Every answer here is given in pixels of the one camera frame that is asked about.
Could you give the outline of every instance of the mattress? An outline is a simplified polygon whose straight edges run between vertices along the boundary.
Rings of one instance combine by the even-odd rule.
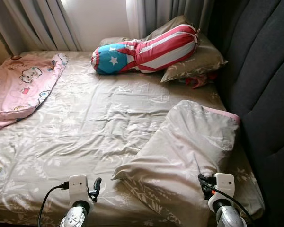
[[[55,53],[30,52],[46,58]],[[160,83],[160,73],[99,76],[91,67],[90,52],[65,54],[69,63],[46,101],[30,117],[0,130],[0,222],[36,225],[46,193],[71,175],[86,174],[90,187],[102,178],[90,226],[174,226],[110,179],[143,148],[179,101],[224,110],[214,84],[192,90],[176,81]],[[235,159],[234,173],[243,160]],[[250,179],[253,185],[241,186],[238,195],[245,198],[252,192],[244,205],[261,215],[263,199],[251,175],[248,169],[241,182]],[[68,190],[54,190],[42,224],[57,226],[68,208]]]

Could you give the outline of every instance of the upholstered headboard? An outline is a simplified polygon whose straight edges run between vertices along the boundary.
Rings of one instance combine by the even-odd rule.
[[[216,0],[208,36],[229,61],[217,79],[241,117],[242,143],[266,202],[264,226],[284,226],[284,0]]]

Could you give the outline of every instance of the black cable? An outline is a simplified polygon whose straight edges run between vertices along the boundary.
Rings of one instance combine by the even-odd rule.
[[[251,221],[251,224],[253,225],[253,227],[256,227],[254,220],[252,219],[251,215],[248,213],[248,211],[238,202],[236,201],[233,197],[229,196],[228,194],[225,194],[224,192],[221,192],[218,189],[215,189],[214,187],[210,186],[209,184],[207,184],[206,182],[204,182],[202,179],[199,179],[199,181],[204,184],[206,187],[208,187],[209,189],[220,193],[221,195],[224,195],[226,198],[232,200],[234,203],[236,203],[241,209],[242,211],[244,211],[244,213],[247,215],[247,217],[249,218],[249,220]]]
[[[69,188],[69,182],[66,181],[62,184],[60,184],[59,186],[56,186],[56,187],[53,187],[51,190],[48,191],[48,193],[46,194],[44,200],[43,200],[43,203],[41,205],[41,208],[40,208],[40,211],[39,211],[39,215],[38,215],[38,227],[41,227],[40,225],[40,222],[41,222],[41,214],[42,214],[42,210],[43,210],[43,207],[44,207],[44,204],[46,202],[46,199],[48,197],[48,195],[53,191],[55,190],[56,188],[63,188],[63,189],[68,189]]]

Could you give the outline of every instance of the grey curtain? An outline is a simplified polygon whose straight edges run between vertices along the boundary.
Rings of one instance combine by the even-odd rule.
[[[214,0],[142,0],[142,17],[144,26],[140,27],[143,37],[162,26],[172,18],[185,15],[195,28],[207,34]]]
[[[0,0],[0,34],[13,55],[81,50],[60,0]]]

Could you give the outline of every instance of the american flag pillow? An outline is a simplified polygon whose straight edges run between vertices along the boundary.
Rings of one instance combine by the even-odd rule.
[[[152,73],[190,57],[197,48],[197,31],[179,25],[148,41],[131,40],[97,48],[91,63],[99,74],[115,74],[131,69]]]

